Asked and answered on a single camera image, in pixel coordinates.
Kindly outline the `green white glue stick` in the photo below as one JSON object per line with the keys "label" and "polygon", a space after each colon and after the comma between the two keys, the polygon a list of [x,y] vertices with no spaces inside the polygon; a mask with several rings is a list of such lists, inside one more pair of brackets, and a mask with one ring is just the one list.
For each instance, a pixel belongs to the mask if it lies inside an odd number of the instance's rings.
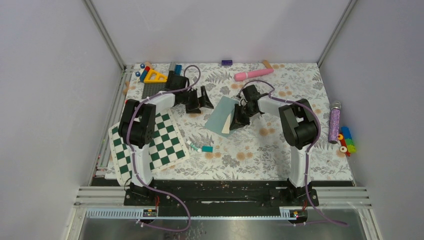
{"label": "green white glue stick", "polygon": [[186,143],[196,152],[201,152],[202,149],[195,145],[191,140],[187,140]]}

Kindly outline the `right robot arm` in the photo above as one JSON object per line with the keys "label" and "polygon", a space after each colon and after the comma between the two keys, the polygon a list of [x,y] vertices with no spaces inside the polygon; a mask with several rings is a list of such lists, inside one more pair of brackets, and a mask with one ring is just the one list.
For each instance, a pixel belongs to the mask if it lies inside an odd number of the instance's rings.
{"label": "right robot arm", "polygon": [[229,130],[237,130],[250,124],[257,114],[280,117],[285,141],[290,145],[291,166],[287,188],[281,194],[291,205],[301,205],[312,187],[309,178],[309,153],[321,135],[317,117],[306,99],[287,101],[259,93],[255,85],[248,85],[241,93],[245,104],[236,103]]}

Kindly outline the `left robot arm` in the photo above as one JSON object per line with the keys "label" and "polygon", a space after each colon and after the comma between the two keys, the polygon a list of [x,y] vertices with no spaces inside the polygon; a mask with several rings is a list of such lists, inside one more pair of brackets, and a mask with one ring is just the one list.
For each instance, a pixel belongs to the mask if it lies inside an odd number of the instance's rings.
{"label": "left robot arm", "polygon": [[143,100],[127,100],[119,122],[118,135],[131,153],[131,189],[139,188],[135,197],[144,206],[154,202],[155,193],[166,194],[166,191],[151,186],[153,174],[149,147],[155,131],[156,115],[177,105],[185,105],[188,114],[198,114],[201,108],[214,108],[204,85],[197,90],[194,88],[197,81],[188,85],[186,76],[172,73],[170,77],[164,90]]}

